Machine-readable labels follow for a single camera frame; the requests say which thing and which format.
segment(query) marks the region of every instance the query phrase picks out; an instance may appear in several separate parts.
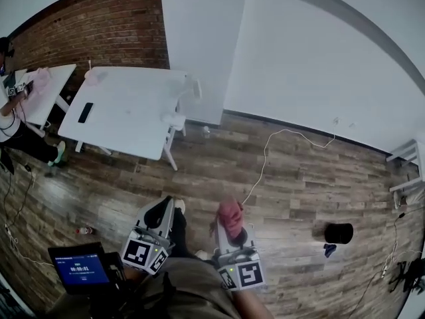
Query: white chair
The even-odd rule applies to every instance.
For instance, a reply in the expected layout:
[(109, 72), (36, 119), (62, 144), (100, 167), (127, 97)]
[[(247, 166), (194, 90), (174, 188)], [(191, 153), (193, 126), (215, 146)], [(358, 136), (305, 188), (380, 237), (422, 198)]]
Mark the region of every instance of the white chair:
[(167, 156), (171, 166), (175, 171), (177, 171), (177, 165), (171, 155), (171, 144), (173, 144), (173, 139), (176, 131), (181, 131), (184, 136), (186, 136), (186, 127), (185, 120), (186, 117), (182, 115), (181, 105), (180, 105), (180, 97), (186, 93), (192, 93), (195, 97), (195, 100), (199, 102), (202, 99), (201, 85), (199, 84), (199, 80), (193, 79), (193, 77), (188, 74), (186, 76), (185, 86), (183, 87), (183, 91), (178, 96), (177, 107), (175, 109), (174, 114), (164, 114), (162, 115), (162, 121), (168, 123), (170, 125), (169, 133), (167, 139), (164, 143), (164, 152)]
[(392, 152), (392, 155), (386, 159), (387, 162), (392, 161), (395, 158), (404, 158), (406, 161), (402, 163), (402, 166), (409, 164), (410, 162), (416, 160), (418, 163), (419, 177), (412, 179), (411, 181), (402, 183), (400, 185), (395, 185), (390, 188), (390, 192), (407, 188), (414, 187), (419, 183), (425, 182), (425, 144), (418, 142), (416, 140), (411, 140), (404, 144), (403, 146), (395, 149)]

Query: red brick wall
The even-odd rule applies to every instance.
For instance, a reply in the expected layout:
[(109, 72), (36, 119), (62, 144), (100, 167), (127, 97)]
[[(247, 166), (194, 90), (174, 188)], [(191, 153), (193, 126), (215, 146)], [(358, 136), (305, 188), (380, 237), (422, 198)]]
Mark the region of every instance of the red brick wall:
[(161, 0), (60, 0), (12, 36), (10, 68), (77, 64), (77, 91), (92, 66), (168, 68)]

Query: white desk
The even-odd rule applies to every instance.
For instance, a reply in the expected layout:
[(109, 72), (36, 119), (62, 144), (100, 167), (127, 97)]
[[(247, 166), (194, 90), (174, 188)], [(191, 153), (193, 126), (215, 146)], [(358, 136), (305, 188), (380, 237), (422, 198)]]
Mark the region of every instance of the white desk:
[[(24, 68), (23, 70), (18, 70), (18, 71), (16, 71), (15, 72), (15, 80), (16, 80), (16, 83), (18, 83), (21, 79), (22, 79), (22, 77), (24, 76), (24, 74), (25, 73), (27, 73), (27, 69), (26, 68)], [(1, 77), (1, 81), (2, 82), (4, 82), (5, 81), (5, 79), (8, 77), (9, 75), (7, 75), (7, 76), (2, 76)]]
[[(17, 108), (20, 119), (26, 120), (27, 123), (38, 125), (41, 129), (43, 129), (54, 104), (57, 104), (64, 112), (66, 112), (69, 105), (60, 96), (60, 92), (64, 88), (75, 68), (75, 64), (49, 68), (50, 81), (43, 91), (39, 94), (34, 92), (29, 95), (28, 99), (21, 102), (25, 111), (25, 117), (23, 117), (22, 110), (20, 110), (19, 107)], [(19, 82), (28, 83), (33, 79), (33, 76), (33, 72), (25, 73)]]
[[(130, 155), (159, 160), (169, 153), (174, 131), (161, 120), (175, 111), (185, 89), (187, 73), (137, 67), (96, 67), (99, 82), (84, 81), (59, 128), (59, 135)], [(93, 107), (86, 122), (78, 119), (86, 105)]]

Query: screen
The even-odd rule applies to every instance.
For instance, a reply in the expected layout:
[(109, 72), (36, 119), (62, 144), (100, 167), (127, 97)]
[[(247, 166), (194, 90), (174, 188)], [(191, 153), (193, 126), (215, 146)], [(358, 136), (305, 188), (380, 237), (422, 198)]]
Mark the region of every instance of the screen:
[(65, 284), (109, 283), (97, 254), (56, 257), (54, 259)]

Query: red cloth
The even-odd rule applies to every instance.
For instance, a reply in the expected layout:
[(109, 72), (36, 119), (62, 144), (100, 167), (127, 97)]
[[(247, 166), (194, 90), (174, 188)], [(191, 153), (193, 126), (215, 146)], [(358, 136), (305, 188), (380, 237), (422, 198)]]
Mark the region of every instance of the red cloth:
[(226, 229), (227, 234), (232, 239), (235, 239), (242, 231), (244, 222), (242, 210), (242, 204), (234, 197), (229, 197), (220, 202), (217, 217), (220, 224)]

